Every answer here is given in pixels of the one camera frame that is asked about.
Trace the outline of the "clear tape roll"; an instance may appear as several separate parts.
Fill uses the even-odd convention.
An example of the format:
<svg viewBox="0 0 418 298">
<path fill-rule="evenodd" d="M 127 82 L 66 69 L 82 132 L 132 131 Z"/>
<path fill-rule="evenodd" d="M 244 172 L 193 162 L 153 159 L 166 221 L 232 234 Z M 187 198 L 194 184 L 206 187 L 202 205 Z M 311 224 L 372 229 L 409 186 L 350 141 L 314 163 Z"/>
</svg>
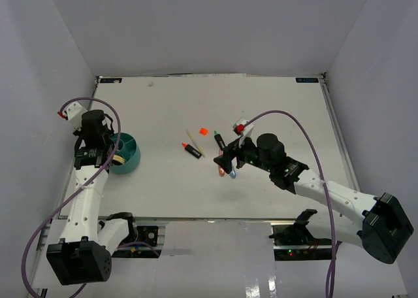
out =
<svg viewBox="0 0 418 298">
<path fill-rule="evenodd" d="M 110 162 L 111 165 L 116 165 L 116 166 L 120 166 L 120 165 L 124 165 L 126 163 L 126 160 L 119 155 L 114 155 L 112 158 L 112 161 Z"/>
</svg>

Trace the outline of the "blue transparent highlighter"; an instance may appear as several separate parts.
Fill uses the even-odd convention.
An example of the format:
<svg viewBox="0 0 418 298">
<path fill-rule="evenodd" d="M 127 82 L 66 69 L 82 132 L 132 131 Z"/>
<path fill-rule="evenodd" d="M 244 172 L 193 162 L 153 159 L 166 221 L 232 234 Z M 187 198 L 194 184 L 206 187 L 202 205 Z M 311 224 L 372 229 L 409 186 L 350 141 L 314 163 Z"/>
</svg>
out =
<svg viewBox="0 0 418 298">
<path fill-rule="evenodd" d="M 231 163 L 231 172 L 229 173 L 229 176 L 232 179 L 235 179 L 236 178 L 236 171 L 235 171 L 235 168 L 234 168 L 234 164 L 233 163 Z"/>
</svg>

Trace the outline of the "black highlighter orange cap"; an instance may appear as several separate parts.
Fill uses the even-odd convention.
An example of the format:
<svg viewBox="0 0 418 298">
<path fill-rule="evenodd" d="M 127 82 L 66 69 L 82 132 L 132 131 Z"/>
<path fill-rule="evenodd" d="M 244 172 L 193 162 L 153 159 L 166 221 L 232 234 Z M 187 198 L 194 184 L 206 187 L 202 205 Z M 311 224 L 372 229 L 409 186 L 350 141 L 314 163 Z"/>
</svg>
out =
<svg viewBox="0 0 418 298">
<path fill-rule="evenodd" d="M 197 159 L 200 159 L 202 157 L 202 154 L 197 149 L 195 149 L 192 145 L 183 142 L 182 146 L 184 147 L 184 150 L 188 152 L 189 154 L 191 154 L 193 157 Z"/>
</svg>

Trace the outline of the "orange transparent highlighter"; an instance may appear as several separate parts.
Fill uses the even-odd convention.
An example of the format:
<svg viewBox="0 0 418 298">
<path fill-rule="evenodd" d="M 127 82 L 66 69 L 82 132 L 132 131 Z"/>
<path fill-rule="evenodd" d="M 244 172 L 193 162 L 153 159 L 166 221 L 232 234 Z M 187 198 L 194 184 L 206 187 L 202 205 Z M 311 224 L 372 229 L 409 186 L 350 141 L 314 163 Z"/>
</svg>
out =
<svg viewBox="0 0 418 298">
<path fill-rule="evenodd" d="M 223 155 L 223 150 L 219 150 L 219 156 L 222 156 L 222 155 Z M 220 167 L 219 165 L 217 167 L 218 167 L 218 172 L 219 172 L 220 177 L 224 177 L 225 171 L 223 170 L 223 168 Z"/>
</svg>

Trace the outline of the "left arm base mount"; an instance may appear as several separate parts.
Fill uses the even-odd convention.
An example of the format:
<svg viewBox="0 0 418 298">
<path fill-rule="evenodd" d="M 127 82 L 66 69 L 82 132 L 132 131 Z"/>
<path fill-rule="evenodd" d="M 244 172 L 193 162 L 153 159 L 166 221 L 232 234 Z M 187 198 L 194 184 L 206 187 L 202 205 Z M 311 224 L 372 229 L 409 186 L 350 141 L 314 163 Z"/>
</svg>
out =
<svg viewBox="0 0 418 298">
<path fill-rule="evenodd" d="M 134 245 L 118 248 L 113 258 L 157 259 L 162 252 L 165 229 L 159 226 L 138 226 L 138 238 Z"/>
</svg>

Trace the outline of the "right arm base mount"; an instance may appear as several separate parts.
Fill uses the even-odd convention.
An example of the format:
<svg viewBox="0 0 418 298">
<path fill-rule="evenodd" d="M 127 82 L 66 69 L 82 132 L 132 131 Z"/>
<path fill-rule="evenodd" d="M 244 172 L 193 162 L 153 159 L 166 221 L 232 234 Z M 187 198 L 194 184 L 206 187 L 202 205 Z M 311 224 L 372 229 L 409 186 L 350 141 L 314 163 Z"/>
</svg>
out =
<svg viewBox="0 0 418 298">
<path fill-rule="evenodd" d="M 330 237 L 315 238 L 308 225 L 318 216 L 314 209 L 304 210 L 296 220 L 290 223 L 271 223 L 269 239 L 274 246 L 275 261 L 321 261 L 331 260 L 332 246 Z"/>
</svg>

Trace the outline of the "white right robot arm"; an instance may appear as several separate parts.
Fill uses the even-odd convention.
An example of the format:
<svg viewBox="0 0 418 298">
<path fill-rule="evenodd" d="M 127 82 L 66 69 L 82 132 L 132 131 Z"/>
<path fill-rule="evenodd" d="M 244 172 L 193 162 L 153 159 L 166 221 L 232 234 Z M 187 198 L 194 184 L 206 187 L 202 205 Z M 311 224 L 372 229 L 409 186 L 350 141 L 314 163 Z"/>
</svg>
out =
<svg viewBox="0 0 418 298">
<path fill-rule="evenodd" d="M 333 181 L 324 182 L 314 170 L 285 153 L 284 145 L 271 133 L 255 142 L 249 137 L 236 139 L 224 147 L 214 162 L 226 173 L 232 162 L 241 168 L 248 164 L 269 175 L 279 189 L 331 206 L 329 214 L 306 209 L 286 229 L 274 229 L 274 244 L 309 245 L 314 240 L 331 239 L 363 248 L 374 259 L 392 264 L 413 235 L 414 229 L 399 200 L 384 193 L 377 197 L 353 190 Z"/>
</svg>

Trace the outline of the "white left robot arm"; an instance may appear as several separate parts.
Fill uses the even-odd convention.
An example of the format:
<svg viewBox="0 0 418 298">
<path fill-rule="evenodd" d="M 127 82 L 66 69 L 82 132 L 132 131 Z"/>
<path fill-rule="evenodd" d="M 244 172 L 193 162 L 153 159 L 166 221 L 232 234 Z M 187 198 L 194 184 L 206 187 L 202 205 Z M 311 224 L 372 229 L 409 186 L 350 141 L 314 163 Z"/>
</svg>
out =
<svg viewBox="0 0 418 298">
<path fill-rule="evenodd" d="M 46 258 L 60 284 L 106 282 L 112 254 L 121 244 L 137 240 L 138 229 L 130 212 L 109 215 L 99 222 L 103 190 L 108 180 L 107 159 L 114 149 L 112 120 L 103 110 L 82 111 L 74 147 L 75 189 L 67 222 L 58 243 L 47 247 Z"/>
</svg>

